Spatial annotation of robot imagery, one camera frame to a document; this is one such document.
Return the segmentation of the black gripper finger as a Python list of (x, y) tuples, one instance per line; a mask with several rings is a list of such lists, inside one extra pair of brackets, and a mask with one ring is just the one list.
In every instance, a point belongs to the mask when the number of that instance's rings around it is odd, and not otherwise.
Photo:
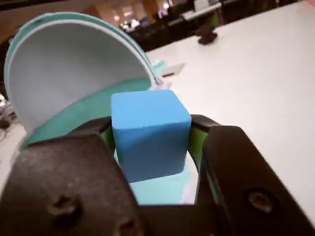
[(28, 145), (0, 198), (3, 236), (142, 236), (139, 206), (102, 138), (110, 117)]
[(315, 229), (256, 146), (238, 126), (192, 115), (191, 132), (206, 134), (198, 170), (205, 173), (234, 236), (312, 236)]

